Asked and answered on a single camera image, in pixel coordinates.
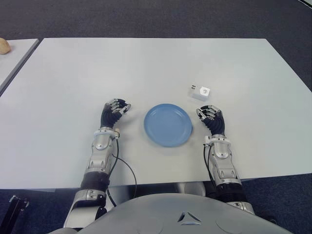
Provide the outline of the robot right hand black silver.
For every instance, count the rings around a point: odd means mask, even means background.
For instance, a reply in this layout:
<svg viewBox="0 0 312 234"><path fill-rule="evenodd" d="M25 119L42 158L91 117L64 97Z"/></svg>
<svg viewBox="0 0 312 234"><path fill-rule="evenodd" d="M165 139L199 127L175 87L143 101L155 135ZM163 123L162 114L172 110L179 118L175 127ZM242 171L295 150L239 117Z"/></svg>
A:
<svg viewBox="0 0 312 234"><path fill-rule="evenodd" d="M212 135L225 135L225 122L220 109L213 105L205 105L197 108L196 114Z"/></svg>

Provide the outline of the robot left hand black silver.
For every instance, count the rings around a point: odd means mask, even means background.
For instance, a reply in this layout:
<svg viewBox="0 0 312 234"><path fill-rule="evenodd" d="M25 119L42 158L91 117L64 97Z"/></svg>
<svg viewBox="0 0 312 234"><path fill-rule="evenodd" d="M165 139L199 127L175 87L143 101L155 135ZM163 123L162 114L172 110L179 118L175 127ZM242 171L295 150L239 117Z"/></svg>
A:
<svg viewBox="0 0 312 234"><path fill-rule="evenodd" d="M114 124L127 113L131 108L131 104L126 103L125 100L114 98L105 103L100 118L100 128L113 128Z"/></svg>

